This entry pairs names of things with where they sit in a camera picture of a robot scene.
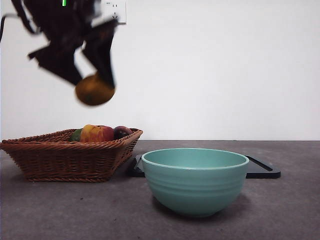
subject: table surface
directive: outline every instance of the table surface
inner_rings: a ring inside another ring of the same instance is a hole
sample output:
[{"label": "table surface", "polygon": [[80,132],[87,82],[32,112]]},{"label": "table surface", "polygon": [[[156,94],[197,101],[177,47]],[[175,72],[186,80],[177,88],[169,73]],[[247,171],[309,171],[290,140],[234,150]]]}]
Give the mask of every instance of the table surface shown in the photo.
[{"label": "table surface", "polygon": [[[271,163],[277,179],[246,179],[238,198],[206,218],[175,214],[143,177],[134,156],[178,147],[237,152]],[[320,141],[139,140],[103,183],[28,182],[1,153],[2,240],[319,240]]]}]

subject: wall socket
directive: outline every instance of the wall socket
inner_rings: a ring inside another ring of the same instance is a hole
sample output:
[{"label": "wall socket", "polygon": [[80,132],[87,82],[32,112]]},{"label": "wall socket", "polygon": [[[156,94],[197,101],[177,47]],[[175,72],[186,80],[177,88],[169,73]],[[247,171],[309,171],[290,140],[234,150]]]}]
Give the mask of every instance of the wall socket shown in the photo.
[{"label": "wall socket", "polygon": [[117,19],[119,24],[126,24],[127,3],[125,0],[102,0],[101,14],[104,19]]}]

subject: dark purple plum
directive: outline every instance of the dark purple plum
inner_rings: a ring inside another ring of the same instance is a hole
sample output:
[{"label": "dark purple plum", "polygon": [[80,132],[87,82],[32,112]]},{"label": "dark purple plum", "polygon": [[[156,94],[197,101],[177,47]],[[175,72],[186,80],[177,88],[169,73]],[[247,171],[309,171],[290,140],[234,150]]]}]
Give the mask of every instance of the dark purple plum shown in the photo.
[{"label": "dark purple plum", "polygon": [[121,139],[125,136],[132,134],[132,130],[126,126],[117,126],[113,129],[114,139]]}]

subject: cable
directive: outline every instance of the cable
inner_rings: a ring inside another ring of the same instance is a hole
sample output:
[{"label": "cable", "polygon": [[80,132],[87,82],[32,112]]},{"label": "cable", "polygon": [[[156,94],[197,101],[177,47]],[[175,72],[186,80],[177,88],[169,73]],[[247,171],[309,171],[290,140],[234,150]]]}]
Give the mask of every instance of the cable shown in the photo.
[{"label": "cable", "polygon": [[2,39],[2,35],[4,33],[4,26],[5,26],[5,19],[6,18],[19,18],[19,16],[17,14],[14,13],[8,13],[5,14],[2,18],[1,18],[1,25],[0,25],[0,43],[1,43],[1,39]]}]

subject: apple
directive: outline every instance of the apple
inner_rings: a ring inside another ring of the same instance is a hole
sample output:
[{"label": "apple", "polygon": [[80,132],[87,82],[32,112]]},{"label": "apple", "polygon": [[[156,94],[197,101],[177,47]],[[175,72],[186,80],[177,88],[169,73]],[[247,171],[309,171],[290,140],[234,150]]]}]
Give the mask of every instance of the apple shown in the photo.
[{"label": "apple", "polygon": [[114,130],[110,126],[87,124],[80,134],[80,142],[107,142],[114,140]]},{"label": "apple", "polygon": [[117,126],[113,129],[114,139],[121,139],[132,133],[132,130],[126,126]]}]

